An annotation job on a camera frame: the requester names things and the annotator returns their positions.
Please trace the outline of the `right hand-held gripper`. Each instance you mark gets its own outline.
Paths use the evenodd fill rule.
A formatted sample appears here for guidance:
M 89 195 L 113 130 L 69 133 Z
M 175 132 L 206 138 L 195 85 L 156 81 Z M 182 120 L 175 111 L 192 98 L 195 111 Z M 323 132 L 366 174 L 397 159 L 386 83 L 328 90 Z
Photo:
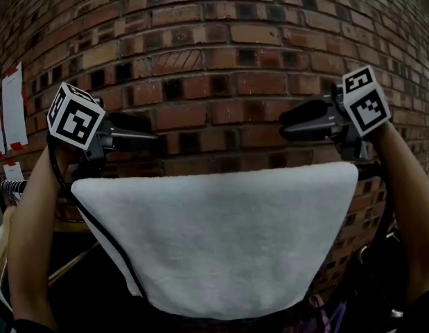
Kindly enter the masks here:
M 325 117 L 334 106 L 337 114 Z M 364 137 L 389 121 L 385 93 L 367 65 L 343 75 L 331 97 L 309 99 L 280 114 L 281 136 L 290 142 L 318 142 L 332 133 L 343 160 L 367 159 Z

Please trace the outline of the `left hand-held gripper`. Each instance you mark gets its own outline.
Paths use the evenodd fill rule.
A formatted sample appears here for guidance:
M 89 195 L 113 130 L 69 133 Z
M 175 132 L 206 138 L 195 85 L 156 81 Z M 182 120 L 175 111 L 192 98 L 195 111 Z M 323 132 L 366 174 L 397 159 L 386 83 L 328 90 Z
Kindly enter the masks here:
M 99 131 L 105 117 L 100 99 L 66 82 L 60 84 L 46 116 L 49 157 L 55 171 L 63 176 L 72 164 L 74 179 L 101 177 L 105 155 Z M 113 132 L 114 148 L 150 148 L 159 139 L 149 133 L 148 117 L 113 112 L 108 119 L 124 129 Z

